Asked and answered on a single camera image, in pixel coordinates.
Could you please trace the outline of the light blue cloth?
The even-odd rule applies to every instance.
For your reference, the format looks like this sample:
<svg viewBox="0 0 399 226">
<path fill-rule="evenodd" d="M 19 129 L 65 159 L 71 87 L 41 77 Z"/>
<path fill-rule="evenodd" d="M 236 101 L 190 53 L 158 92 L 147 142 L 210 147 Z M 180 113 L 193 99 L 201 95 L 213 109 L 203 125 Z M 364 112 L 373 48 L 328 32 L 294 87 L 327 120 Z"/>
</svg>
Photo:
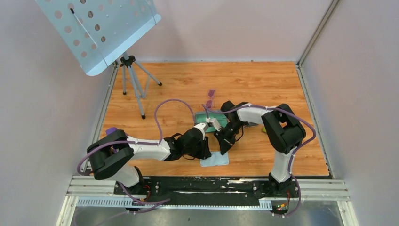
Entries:
<svg viewBox="0 0 399 226">
<path fill-rule="evenodd" d="M 207 159 L 200 160 L 202 167 L 225 166 L 230 163 L 228 153 L 211 152 L 211 156 Z"/>
</svg>

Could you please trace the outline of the flag print glasses case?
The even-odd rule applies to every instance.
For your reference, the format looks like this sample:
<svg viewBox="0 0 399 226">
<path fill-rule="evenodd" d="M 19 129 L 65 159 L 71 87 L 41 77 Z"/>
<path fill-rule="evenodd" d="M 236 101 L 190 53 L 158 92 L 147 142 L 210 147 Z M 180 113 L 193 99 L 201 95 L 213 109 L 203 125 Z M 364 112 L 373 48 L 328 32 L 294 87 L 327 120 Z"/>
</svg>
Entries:
<svg viewBox="0 0 399 226">
<path fill-rule="evenodd" d="M 258 126 L 259 124 L 257 124 L 257 123 L 254 123 L 254 122 L 248 122 L 248 123 L 246 123 L 245 125 L 244 125 L 244 128 L 246 129 L 246 128 L 251 128 L 251 127 L 256 127 L 256 126 Z"/>
</svg>

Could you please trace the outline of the grey-green glasses case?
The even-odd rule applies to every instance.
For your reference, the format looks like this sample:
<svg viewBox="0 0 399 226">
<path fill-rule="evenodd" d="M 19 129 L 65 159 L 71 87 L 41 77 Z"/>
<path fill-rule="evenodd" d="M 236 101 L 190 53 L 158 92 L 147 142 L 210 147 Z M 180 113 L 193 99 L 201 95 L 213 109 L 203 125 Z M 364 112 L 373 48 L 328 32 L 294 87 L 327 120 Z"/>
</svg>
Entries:
<svg viewBox="0 0 399 226">
<path fill-rule="evenodd" d="M 214 110 L 216 113 L 214 113 L 214 112 L 208 112 L 208 114 L 209 114 L 209 117 L 210 118 L 215 118 L 215 119 L 217 119 L 218 120 L 218 122 L 219 122 L 219 124 L 222 126 L 222 127 L 225 127 L 226 125 L 227 125 L 227 123 L 228 123 L 228 121 L 227 121 L 227 118 L 226 118 L 226 116 L 224 115 L 224 114 L 221 114 L 220 112 L 220 110 Z M 205 111 L 198 111 L 198 112 L 196 112 L 195 113 L 195 119 L 196 119 L 196 122 L 197 123 L 205 123 L 206 122 L 206 118 L 207 118 L 207 115 L 206 115 L 206 112 Z M 213 133 L 213 132 L 215 132 L 216 131 L 216 129 L 213 127 L 213 126 L 210 126 L 207 130 L 206 130 L 206 133 Z"/>
</svg>

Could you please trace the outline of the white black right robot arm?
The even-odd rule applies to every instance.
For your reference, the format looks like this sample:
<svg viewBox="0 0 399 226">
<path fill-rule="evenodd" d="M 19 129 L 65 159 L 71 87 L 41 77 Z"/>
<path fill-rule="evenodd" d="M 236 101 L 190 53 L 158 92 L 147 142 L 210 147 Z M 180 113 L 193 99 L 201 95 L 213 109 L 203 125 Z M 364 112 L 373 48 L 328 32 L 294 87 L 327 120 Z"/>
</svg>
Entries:
<svg viewBox="0 0 399 226">
<path fill-rule="evenodd" d="M 269 142 L 275 150 L 274 164 L 270 172 L 269 191 L 274 196 L 282 196 L 287 191 L 287 181 L 292 179 L 294 152 L 302 144 L 306 132 L 299 119 L 294 117 L 287 104 L 277 107 L 263 107 L 242 102 L 223 103 L 222 113 L 228 119 L 226 126 L 214 132 L 221 154 L 229 151 L 237 142 L 236 135 L 249 123 L 263 124 Z"/>
</svg>

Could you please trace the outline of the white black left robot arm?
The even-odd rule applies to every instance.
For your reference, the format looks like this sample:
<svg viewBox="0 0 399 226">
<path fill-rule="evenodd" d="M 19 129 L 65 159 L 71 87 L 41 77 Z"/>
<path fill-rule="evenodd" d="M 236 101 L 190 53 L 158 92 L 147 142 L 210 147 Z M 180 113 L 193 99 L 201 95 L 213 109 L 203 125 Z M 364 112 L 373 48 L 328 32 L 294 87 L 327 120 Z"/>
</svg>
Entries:
<svg viewBox="0 0 399 226">
<path fill-rule="evenodd" d="M 160 141 L 137 139 L 116 129 L 89 146 L 87 155 L 96 180 L 110 178 L 122 183 L 132 194 L 140 194 L 144 179 L 138 167 L 128 165 L 131 159 L 175 161 L 186 155 L 209 158 L 207 129 L 206 123 L 199 123 L 182 135 L 177 133 Z"/>
</svg>

